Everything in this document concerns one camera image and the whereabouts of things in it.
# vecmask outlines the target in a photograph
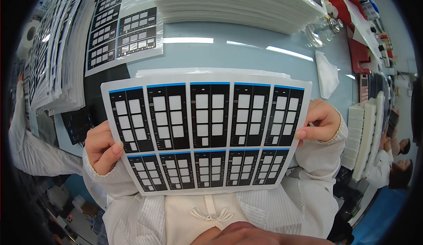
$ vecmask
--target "white bow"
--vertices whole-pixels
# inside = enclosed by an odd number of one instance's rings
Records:
[[[220,222],[224,222],[227,221],[229,219],[231,219],[234,214],[233,213],[228,213],[229,211],[229,207],[226,206],[223,208],[223,210],[220,212],[220,215],[217,216],[216,214],[210,214],[208,216],[204,215],[197,207],[194,207],[191,210],[191,214],[193,216],[195,216],[196,218],[205,220],[205,221],[220,221]]]

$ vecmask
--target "membrane switch sheet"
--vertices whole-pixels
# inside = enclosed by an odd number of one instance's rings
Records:
[[[294,135],[305,121],[312,84],[277,73],[206,69],[150,70],[102,84],[112,135],[124,143],[121,159],[142,195],[280,184],[298,145]]]

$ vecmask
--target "hand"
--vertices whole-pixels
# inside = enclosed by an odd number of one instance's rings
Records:
[[[122,156],[124,144],[121,141],[115,143],[109,122],[106,120],[87,132],[85,149],[88,160],[97,174],[106,175],[113,170],[116,162]]]
[[[341,124],[341,116],[328,102],[320,98],[310,101],[304,127],[300,128],[296,136],[300,139],[301,147],[304,139],[315,139],[327,142],[333,138]]]

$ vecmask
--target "black-framed panel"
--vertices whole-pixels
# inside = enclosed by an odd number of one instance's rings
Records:
[[[230,150],[226,186],[250,185],[259,149]]]
[[[264,146],[290,146],[298,125],[304,89],[275,85]]]
[[[234,84],[230,146],[260,146],[269,102],[270,84]]]
[[[194,151],[198,188],[223,186],[226,150]]]
[[[157,149],[189,149],[185,83],[147,85]]]
[[[109,91],[109,97],[125,152],[154,151],[145,114],[143,87]]]
[[[226,147],[229,84],[190,83],[194,148]]]
[[[282,171],[289,149],[263,149],[253,185],[275,184]]]
[[[170,190],[193,189],[194,174],[191,153],[160,153]]]
[[[167,190],[155,154],[128,156],[128,161],[144,192]]]

